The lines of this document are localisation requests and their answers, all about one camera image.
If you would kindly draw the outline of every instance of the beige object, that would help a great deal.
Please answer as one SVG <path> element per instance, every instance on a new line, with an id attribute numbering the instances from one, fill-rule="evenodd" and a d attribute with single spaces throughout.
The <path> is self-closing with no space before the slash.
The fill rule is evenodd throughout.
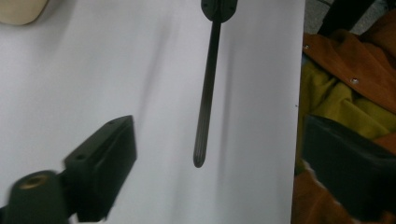
<path id="1" fill-rule="evenodd" d="M 0 22 L 24 25 L 40 15 L 49 0 L 0 0 Z"/>

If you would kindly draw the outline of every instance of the yellow-green cloth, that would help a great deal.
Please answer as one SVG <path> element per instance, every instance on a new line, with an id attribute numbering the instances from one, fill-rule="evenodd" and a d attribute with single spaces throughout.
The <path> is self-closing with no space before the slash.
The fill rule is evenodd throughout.
<path id="1" fill-rule="evenodd" d="M 395 114 L 362 97 L 308 61 L 301 73 L 296 175 L 304 170 L 301 150 L 304 116 L 307 114 L 335 120 L 371 140 L 396 132 Z"/>

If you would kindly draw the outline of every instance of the black rod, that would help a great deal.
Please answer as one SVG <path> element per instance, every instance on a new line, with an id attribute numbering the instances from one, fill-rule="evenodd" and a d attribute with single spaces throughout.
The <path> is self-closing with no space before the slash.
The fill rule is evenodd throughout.
<path id="1" fill-rule="evenodd" d="M 209 133 L 210 111 L 212 108 L 213 89 L 215 86 L 216 64 L 218 61 L 221 17 L 218 13 L 212 23 L 209 50 L 207 53 L 204 89 L 202 92 L 201 108 L 199 111 L 198 128 L 195 137 L 193 154 L 194 165 L 200 168 L 205 161 L 207 136 Z"/>

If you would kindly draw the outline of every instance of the white tabletop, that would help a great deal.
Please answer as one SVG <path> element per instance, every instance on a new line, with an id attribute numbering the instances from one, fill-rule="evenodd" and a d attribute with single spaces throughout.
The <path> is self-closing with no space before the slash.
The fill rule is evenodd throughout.
<path id="1" fill-rule="evenodd" d="M 0 24 L 1 204 L 133 115 L 138 159 L 106 223 L 290 223 L 303 20 L 304 0 L 240 0 L 223 23 L 201 169 L 199 0 L 51 0 L 32 24 Z"/>

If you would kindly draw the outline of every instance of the gray floor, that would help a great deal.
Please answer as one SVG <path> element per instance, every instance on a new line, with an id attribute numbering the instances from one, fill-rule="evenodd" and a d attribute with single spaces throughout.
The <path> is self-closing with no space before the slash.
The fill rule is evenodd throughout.
<path id="1" fill-rule="evenodd" d="M 326 15 L 333 0 L 306 0 L 304 31 L 315 34 Z M 379 17 L 388 11 L 386 0 L 376 0 L 361 19 L 351 30 L 354 34 L 361 34 L 366 31 Z"/>

